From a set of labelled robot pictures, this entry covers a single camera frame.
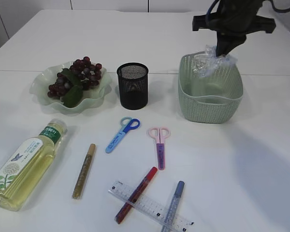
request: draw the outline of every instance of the pink scissors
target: pink scissors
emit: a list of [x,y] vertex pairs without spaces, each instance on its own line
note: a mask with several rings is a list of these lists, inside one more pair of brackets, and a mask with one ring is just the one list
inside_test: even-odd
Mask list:
[[158,156],[158,167],[159,170],[164,170],[165,159],[164,159],[164,140],[169,138],[171,132],[166,127],[153,127],[149,129],[149,136],[156,140],[157,143],[157,156]]

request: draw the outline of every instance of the robotic arm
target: robotic arm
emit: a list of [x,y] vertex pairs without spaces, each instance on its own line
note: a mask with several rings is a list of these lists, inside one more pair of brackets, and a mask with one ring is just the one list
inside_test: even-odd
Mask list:
[[[210,29],[217,32],[216,56],[227,55],[246,41],[246,35],[257,31],[272,33],[276,23],[272,18],[257,16],[258,10],[265,0],[215,0],[206,15],[194,16],[192,30]],[[278,13],[286,13],[277,9],[273,0],[269,0]],[[218,4],[217,12],[212,13]]]

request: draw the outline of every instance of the blue scissors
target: blue scissors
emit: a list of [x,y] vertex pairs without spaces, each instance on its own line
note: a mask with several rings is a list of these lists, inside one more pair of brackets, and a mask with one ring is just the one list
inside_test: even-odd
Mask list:
[[124,117],[120,121],[121,124],[121,129],[119,132],[115,135],[114,139],[110,142],[110,144],[107,146],[105,149],[106,153],[111,153],[115,147],[119,144],[119,142],[125,137],[125,135],[128,133],[130,130],[135,130],[140,127],[141,122],[140,120],[132,117]]

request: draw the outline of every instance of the bottle label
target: bottle label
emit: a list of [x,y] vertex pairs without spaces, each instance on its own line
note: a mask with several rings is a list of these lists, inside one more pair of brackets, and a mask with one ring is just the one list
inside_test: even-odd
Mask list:
[[50,138],[54,142],[54,144],[61,137],[60,132],[53,127],[45,127],[44,130],[40,133],[40,135],[44,135],[47,138]]
[[0,189],[5,190],[13,182],[26,164],[37,154],[42,145],[42,140],[38,138],[30,138],[22,143],[0,169]]

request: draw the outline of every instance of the scissors blade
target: scissors blade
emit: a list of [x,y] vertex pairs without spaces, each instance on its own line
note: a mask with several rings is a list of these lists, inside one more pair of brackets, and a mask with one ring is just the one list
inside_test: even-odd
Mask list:
[[110,144],[107,146],[105,149],[106,153],[111,153],[115,147],[119,144],[119,142],[125,137],[126,133],[125,132],[118,132],[117,135],[115,135],[114,139],[110,142]]
[[164,170],[165,168],[164,144],[157,144],[157,156],[159,170]]

